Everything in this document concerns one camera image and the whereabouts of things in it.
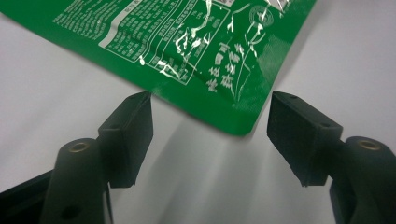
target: white background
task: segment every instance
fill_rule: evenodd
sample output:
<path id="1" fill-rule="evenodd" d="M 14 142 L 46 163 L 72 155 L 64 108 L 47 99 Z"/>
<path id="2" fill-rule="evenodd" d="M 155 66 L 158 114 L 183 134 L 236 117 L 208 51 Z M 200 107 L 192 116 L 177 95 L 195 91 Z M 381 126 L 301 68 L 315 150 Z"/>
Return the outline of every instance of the white background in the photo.
<path id="1" fill-rule="evenodd" d="M 274 90 L 396 152 L 396 2 L 318 0 Z M 142 91 L 0 15 L 0 191 L 52 169 L 59 148 Z M 326 187 L 301 187 L 257 127 L 237 138 L 152 98 L 154 138 L 136 186 L 113 189 L 116 223 L 334 223 Z"/>

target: green plastic bag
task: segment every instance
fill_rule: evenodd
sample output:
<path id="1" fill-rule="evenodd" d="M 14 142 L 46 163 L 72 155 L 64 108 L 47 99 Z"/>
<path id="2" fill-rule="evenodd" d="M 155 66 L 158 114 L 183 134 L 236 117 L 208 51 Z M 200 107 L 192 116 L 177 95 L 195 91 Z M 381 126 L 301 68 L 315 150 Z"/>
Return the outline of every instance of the green plastic bag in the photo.
<path id="1" fill-rule="evenodd" d="M 249 133 L 315 0 L 0 0 L 0 11 L 226 133 Z"/>

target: white table surface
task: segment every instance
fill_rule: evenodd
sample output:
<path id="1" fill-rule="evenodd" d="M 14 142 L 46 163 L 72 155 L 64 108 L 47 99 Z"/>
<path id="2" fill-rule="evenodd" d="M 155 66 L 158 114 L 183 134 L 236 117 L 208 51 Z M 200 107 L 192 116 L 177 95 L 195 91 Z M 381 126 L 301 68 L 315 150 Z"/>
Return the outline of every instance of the white table surface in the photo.
<path id="1" fill-rule="evenodd" d="M 396 152 L 396 1 L 318 0 L 274 90 L 300 96 Z M 0 191 L 53 168 L 59 148 L 142 91 L 0 15 Z M 237 138 L 152 98 L 154 138 L 116 223 L 334 223 L 326 187 L 302 188 L 257 127 Z"/>

